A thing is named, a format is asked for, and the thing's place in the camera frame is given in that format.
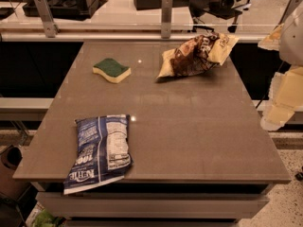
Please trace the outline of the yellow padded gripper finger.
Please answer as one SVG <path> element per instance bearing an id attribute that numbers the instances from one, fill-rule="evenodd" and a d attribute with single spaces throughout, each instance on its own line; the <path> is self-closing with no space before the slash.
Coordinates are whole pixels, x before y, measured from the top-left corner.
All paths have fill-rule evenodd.
<path id="1" fill-rule="evenodd" d="M 266 131 L 277 131 L 283 127 L 303 106 L 303 67 L 292 66 L 286 73 L 274 74 L 269 100 L 260 120 Z"/>
<path id="2" fill-rule="evenodd" d="M 278 51 L 280 48 L 280 37 L 283 24 L 278 25 L 270 34 L 258 42 L 258 47 L 265 50 Z"/>

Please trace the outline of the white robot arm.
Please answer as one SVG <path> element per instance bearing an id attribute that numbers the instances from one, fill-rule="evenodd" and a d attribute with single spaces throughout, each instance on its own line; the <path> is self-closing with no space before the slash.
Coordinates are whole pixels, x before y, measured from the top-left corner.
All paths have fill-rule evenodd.
<path id="1" fill-rule="evenodd" d="M 276 50 L 279 57 L 291 65 L 285 73 L 275 72 L 262 113 L 264 130 L 283 127 L 303 106 L 303 11 L 295 9 L 281 24 L 258 43 L 267 50 Z"/>

